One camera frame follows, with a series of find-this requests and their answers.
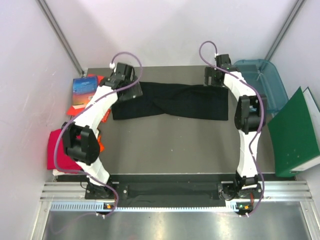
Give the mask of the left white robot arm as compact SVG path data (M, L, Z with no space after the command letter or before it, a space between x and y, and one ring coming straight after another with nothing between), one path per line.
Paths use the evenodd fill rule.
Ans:
M114 191L108 183L110 174L100 160L101 146L98 126L112 105L140 97L142 89L133 66L117 63L109 77L104 77L84 111L65 129L62 135L64 153L73 159L96 185L102 198L109 198Z

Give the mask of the black t-shirt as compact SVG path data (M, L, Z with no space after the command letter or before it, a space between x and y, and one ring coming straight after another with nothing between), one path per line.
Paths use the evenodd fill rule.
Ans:
M162 114L213 121L228 120L228 89L216 86L141 82L142 95L112 106L114 120Z

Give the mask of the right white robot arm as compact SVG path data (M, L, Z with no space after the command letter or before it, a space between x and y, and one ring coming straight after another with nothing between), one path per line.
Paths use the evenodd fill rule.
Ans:
M215 54L215 60L215 67L205 68L204 83L228 88L237 100L234 125L240 137L240 154L233 192L245 198L258 186L258 142L266 124L268 101L246 82L228 54Z

